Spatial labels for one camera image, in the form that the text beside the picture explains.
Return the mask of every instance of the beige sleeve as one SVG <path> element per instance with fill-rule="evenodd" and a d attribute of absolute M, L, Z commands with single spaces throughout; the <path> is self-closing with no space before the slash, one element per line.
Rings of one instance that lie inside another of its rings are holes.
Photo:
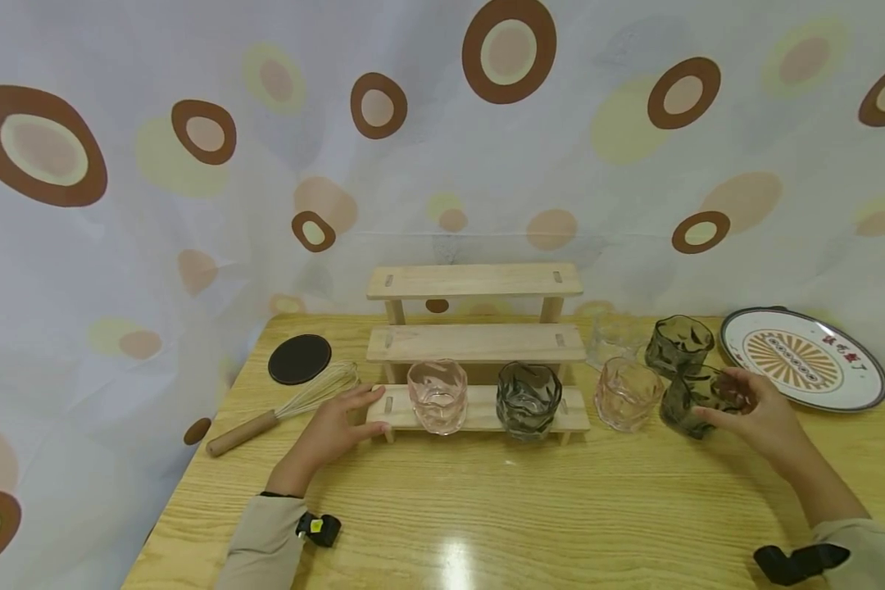
<path fill-rule="evenodd" d="M 295 535 L 295 527 L 305 510 L 304 499 L 297 497 L 250 499 L 214 589 L 291 588 L 304 543 Z"/>
<path fill-rule="evenodd" d="M 816 542 L 831 542 L 852 554 L 823 576 L 833 590 L 885 590 L 885 529 L 867 518 L 823 522 L 813 529 Z"/>

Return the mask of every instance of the person's arm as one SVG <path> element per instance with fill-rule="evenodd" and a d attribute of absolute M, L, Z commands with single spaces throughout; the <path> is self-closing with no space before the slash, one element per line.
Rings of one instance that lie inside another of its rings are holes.
<path fill-rule="evenodd" d="M 833 590 L 885 590 L 885 529 L 807 436 L 790 402 L 770 379 L 743 369 L 727 369 L 751 400 L 745 414 L 696 408 L 696 414 L 741 437 L 763 456 L 796 493 L 815 542 L 850 549 L 846 563 L 823 576 Z"/>
<path fill-rule="evenodd" d="M 229 543 L 216 590 L 289 588 L 302 554 L 295 534 L 305 514 L 305 493 L 315 473 L 358 442 L 385 433 L 389 424 L 353 426 L 347 413 L 376 402 L 384 388 L 361 385 L 329 399 L 285 457 L 271 471 L 266 489 L 250 499 Z"/>

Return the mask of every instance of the white backdrop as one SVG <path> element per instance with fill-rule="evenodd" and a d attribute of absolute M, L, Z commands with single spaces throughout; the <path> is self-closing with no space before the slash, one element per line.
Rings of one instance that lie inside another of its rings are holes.
<path fill-rule="evenodd" d="M 0 2 L 0 588 L 117 588 L 274 313 L 540 260 L 885 366 L 885 0 Z"/>

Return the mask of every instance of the orange sunburst pattern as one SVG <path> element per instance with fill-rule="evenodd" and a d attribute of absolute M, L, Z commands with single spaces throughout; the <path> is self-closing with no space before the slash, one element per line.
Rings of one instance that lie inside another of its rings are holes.
<path fill-rule="evenodd" d="M 815 343 L 782 330 L 758 330 L 745 337 L 754 365 L 782 384 L 807 393 L 833 391 L 842 383 L 842 369 Z"/>

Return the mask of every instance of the whisk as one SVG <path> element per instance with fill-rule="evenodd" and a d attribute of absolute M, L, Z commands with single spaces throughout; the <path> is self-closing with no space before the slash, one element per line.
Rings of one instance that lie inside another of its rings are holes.
<path fill-rule="evenodd" d="M 248 422 L 243 422 L 238 427 L 226 431 L 226 433 L 214 438 L 206 444 L 206 453 L 211 457 L 219 457 L 229 449 L 236 448 L 242 443 L 255 438 L 266 430 L 273 428 L 281 420 L 292 416 L 305 414 L 306 411 L 317 409 L 332 397 L 335 393 L 348 390 L 359 384 L 361 379 L 357 377 L 357 365 L 351 361 L 334 362 L 314 379 L 308 381 L 292 399 L 282 405 L 278 410 L 269 410 L 258 415 Z"/>

